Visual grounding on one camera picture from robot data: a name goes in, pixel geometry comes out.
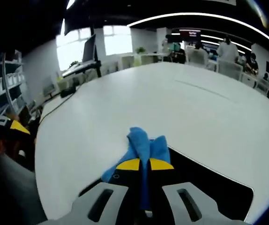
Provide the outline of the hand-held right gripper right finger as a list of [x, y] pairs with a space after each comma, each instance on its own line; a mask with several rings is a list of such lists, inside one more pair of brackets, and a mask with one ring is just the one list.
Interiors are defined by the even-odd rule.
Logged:
[[244, 225], [218, 210], [217, 203], [174, 167], [159, 159], [149, 160], [149, 199], [156, 225]]

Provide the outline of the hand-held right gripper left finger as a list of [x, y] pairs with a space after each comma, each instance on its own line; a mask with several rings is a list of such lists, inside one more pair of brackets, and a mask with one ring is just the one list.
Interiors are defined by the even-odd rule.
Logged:
[[123, 162], [109, 182], [98, 180], [81, 192], [69, 213], [44, 225], [135, 225], [139, 214], [141, 163]]

